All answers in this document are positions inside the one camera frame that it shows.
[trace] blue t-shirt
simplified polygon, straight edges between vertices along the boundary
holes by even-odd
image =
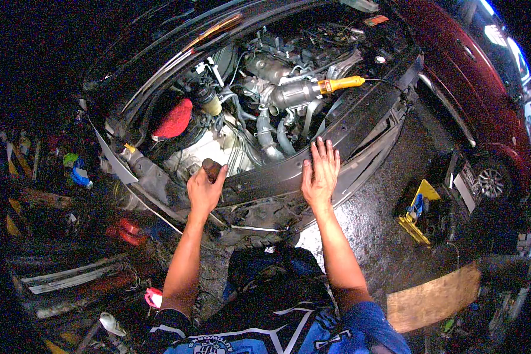
[[[271,279],[238,296],[195,329],[185,315],[163,310],[149,353],[411,353],[374,302],[360,302],[337,320],[322,282]]]

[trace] engine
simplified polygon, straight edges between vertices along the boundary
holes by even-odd
[[[205,158],[228,164],[229,175],[243,173],[308,146],[326,128],[334,92],[360,86],[368,67],[394,59],[361,27],[344,21],[301,25],[280,30],[281,36],[263,26],[184,74],[172,91],[192,102],[186,129],[197,133],[184,132],[190,140],[167,150],[163,165],[170,175],[185,184]]]

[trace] red air filter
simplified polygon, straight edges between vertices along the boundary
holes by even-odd
[[[191,103],[191,100],[182,99],[179,104],[163,117],[159,128],[153,132],[152,139],[159,141],[179,136],[189,125],[192,108],[193,103]]]

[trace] car wheel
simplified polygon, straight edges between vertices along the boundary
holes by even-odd
[[[505,199],[514,192],[511,174],[505,163],[498,160],[479,160],[474,164],[480,191],[488,199]]]

